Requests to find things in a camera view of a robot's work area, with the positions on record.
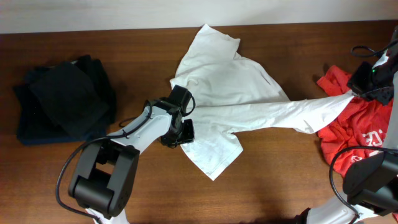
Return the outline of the white t-shirt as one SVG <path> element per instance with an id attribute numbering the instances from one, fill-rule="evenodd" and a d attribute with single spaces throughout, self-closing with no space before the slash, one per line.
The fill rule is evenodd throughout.
<path id="1" fill-rule="evenodd" d="M 187 88 L 195 139 L 183 144 L 188 158 L 215 180 L 243 151 L 238 132 L 292 128 L 313 134 L 335 120 L 352 93 L 291 101 L 257 62 L 238 54 L 239 39 L 208 25 L 197 32 L 170 80 Z"/>

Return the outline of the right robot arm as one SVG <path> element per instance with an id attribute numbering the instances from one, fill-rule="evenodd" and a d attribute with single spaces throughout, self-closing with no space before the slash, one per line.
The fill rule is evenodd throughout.
<path id="1" fill-rule="evenodd" d="M 397 32 L 379 51 L 371 65 L 363 62 L 348 80 L 347 86 L 358 97 L 387 105 L 397 97 Z M 386 139 L 375 147 L 375 156 L 350 165 L 343 179 L 342 193 L 317 208 L 307 208 L 294 218 L 298 224 L 357 223 L 397 211 L 397 104 L 394 103 Z"/>

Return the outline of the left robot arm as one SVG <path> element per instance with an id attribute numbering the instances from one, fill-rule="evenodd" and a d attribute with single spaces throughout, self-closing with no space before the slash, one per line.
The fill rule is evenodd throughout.
<path id="1" fill-rule="evenodd" d="M 186 98 L 146 102 L 142 114 L 115 133 L 84 143 L 68 194 L 95 223 L 127 223 L 124 208 L 131 196 L 140 154 L 159 139 L 167 147 L 191 143 L 193 123 Z"/>

